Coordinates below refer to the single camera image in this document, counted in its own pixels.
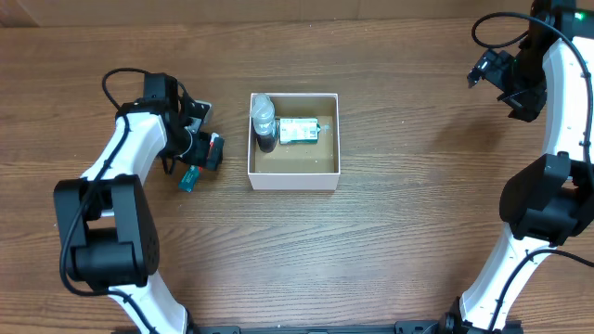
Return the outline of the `green soap bar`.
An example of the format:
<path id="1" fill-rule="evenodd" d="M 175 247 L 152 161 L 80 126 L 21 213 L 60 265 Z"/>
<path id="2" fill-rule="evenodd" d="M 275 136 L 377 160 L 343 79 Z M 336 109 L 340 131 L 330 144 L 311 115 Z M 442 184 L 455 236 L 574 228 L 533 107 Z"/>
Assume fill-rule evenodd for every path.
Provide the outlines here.
<path id="1" fill-rule="evenodd" d="M 315 144 L 321 127 L 317 118 L 281 118 L 278 139 L 281 145 Z"/>

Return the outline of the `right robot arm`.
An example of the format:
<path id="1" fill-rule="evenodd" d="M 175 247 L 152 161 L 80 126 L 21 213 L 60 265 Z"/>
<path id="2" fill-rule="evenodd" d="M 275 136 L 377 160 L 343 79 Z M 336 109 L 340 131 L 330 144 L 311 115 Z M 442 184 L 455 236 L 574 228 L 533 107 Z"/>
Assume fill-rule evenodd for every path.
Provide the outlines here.
<path id="1" fill-rule="evenodd" d="M 502 232 L 476 280 L 440 320 L 399 321 L 400 333 L 522 332 L 507 317 L 523 287 L 593 221 L 593 13 L 574 1 L 535 1 L 524 18 L 518 54 L 485 45 L 467 80 L 498 88 L 512 119 L 547 113 L 541 156 L 504 186 Z"/>

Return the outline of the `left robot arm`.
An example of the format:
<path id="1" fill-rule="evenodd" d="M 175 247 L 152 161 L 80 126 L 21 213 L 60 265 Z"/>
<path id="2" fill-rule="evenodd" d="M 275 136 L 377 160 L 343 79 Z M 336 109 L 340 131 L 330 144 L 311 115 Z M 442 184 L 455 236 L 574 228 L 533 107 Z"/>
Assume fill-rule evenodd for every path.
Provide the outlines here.
<path id="1" fill-rule="evenodd" d="M 191 313 L 159 272 L 160 242 L 144 192 L 152 163 L 214 171 L 224 140 L 200 128 L 212 112 L 191 97 L 139 98 L 120 106 L 109 143 L 79 178 L 54 189 L 59 275 L 80 297 L 108 296 L 141 333 L 195 333 Z"/>

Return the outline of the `red green toothpaste tube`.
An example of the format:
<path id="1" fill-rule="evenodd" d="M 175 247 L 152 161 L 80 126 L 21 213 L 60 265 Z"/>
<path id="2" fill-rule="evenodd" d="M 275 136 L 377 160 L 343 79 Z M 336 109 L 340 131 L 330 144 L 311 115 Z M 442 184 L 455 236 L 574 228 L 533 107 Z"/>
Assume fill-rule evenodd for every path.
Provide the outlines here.
<path id="1" fill-rule="evenodd" d="M 191 192 L 204 170 L 216 172 L 223 160 L 225 139 L 218 133 L 200 132 L 194 136 L 196 142 L 180 160 L 189 166 L 178 187 Z"/>

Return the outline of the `clear pump soap bottle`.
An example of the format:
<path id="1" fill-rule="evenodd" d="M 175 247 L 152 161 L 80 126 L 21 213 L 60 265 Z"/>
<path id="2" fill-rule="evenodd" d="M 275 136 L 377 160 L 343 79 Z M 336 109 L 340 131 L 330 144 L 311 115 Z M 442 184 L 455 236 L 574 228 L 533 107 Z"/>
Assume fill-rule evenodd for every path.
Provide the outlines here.
<path id="1" fill-rule="evenodd" d="M 275 149 L 278 140 L 275 106 L 266 94 L 257 94 L 252 99 L 250 111 L 256 140 L 264 153 Z"/>

